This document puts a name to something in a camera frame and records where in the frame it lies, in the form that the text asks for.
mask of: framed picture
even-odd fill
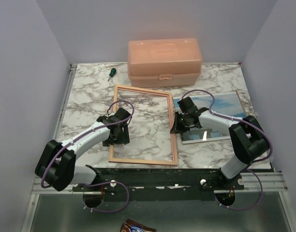
[[[234,116],[234,117],[246,117],[245,110],[241,104],[237,92],[228,93],[215,93],[215,103],[212,106],[212,110],[217,113]],[[191,97],[197,108],[207,107],[209,108],[212,103],[212,98],[208,94],[189,96]],[[175,111],[180,112],[178,101],[180,97],[174,98]],[[221,139],[230,139],[230,136],[213,130],[212,128],[192,128],[190,131],[181,135],[183,144],[201,143],[207,141],[216,141]]]

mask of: plastic container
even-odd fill
[[[194,85],[202,63],[193,38],[129,42],[128,76],[134,87]]]

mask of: box latch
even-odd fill
[[[172,79],[173,76],[171,74],[166,74],[166,75],[160,75],[159,79],[160,80],[167,80],[167,79]]]

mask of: screwdriver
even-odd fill
[[[112,68],[111,69],[110,74],[109,74],[108,81],[110,80],[110,78],[114,77],[114,75],[116,74],[116,72],[117,72],[117,69],[115,69],[115,68]]]

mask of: box lid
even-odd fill
[[[194,38],[129,42],[129,78],[200,73],[202,62]]]

